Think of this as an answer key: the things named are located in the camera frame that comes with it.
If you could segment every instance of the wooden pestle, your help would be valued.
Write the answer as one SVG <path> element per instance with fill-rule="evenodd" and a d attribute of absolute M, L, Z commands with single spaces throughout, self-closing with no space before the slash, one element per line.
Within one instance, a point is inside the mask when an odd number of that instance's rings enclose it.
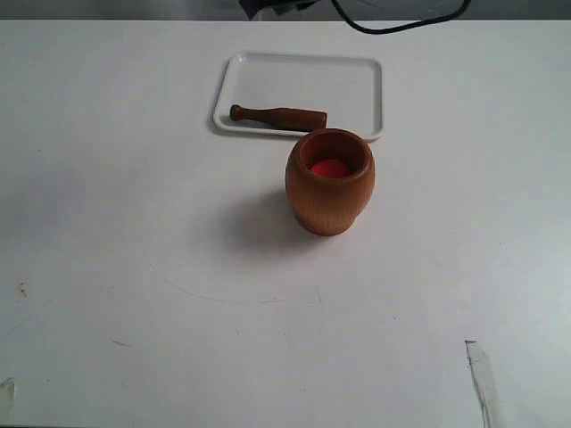
<path fill-rule="evenodd" d="M 277 109 L 255 110 L 245 109 L 237 104 L 230 108 L 230 118 L 232 120 L 255 120 L 265 123 L 277 129 L 287 129 L 291 131 L 313 131 L 325 128 L 327 125 L 327 113 L 324 111 L 287 109 L 280 107 Z"/>

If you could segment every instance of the plastic tray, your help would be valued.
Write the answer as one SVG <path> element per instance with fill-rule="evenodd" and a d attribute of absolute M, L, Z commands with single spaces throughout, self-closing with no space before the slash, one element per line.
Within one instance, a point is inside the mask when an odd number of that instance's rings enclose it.
<path fill-rule="evenodd" d="M 214 123 L 232 132 L 302 136 L 250 120 L 233 121 L 232 104 L 327 112 L 327 127 L 374 141 L 383 129 L 381 65 L 370 58 L 242 52 L 228 63 Z"/>

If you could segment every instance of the red object inside mortar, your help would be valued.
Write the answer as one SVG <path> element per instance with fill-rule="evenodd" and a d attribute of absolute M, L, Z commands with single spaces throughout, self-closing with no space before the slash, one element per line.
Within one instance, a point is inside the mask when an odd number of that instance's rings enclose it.
<path fill-rule="evenodd" d="M 310 170 L 313 174 L 328 178 L 343 178 L 351 174 L 349 167 L 342 160 L 338 159 L 325 159 L 319 161 L 311 167 Z"/>

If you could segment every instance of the black cable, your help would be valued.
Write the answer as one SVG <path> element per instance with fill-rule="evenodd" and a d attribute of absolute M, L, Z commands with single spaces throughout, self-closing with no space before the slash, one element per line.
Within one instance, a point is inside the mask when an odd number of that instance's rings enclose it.
<path fill-rule="evenodd" d="M 389 29 L 368 29 L 366 27 L 362 27 L 354 20 L 349 18 L 349 15 L 343 10 L 341 5 L 337 2 L 337 0 L 331 0 L 333 7 L 337 10 L 337 13 L 347 22 L 352 28 L 360 31 L 361 33 L 365 34 L 390 34 L 390 33 L 397 33 L 399 31 L 404 31 L 405 29 L 415 29 L 417 27 L 424 27 L 425 25 L 432 25 L 438 24 L 440 22 L 451 21 L 458 18 L 462 13 L 466 11 L 466 9 L 470 6 L 472 0 L 463 0 L 462 5 L 454 12 L 449 13 L 448 15 L 439 16 L 437 18 L 430 18 L 428 20 L 416 21 L 411 22 L 410 24 L 398 25 L 396 27 L 390 27 Z"/>

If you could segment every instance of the white tabletop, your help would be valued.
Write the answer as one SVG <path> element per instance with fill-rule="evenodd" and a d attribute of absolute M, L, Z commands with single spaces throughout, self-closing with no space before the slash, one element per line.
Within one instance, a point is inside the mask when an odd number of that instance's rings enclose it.
<path fill-rule="evenodd" d="M 571 22 L 0 21 L 0 382 L 12 424 L 571 423 Z M 217 133 L 238 51 L 379 60 L 377 188 L 315 238 L 291 140 Z"/>

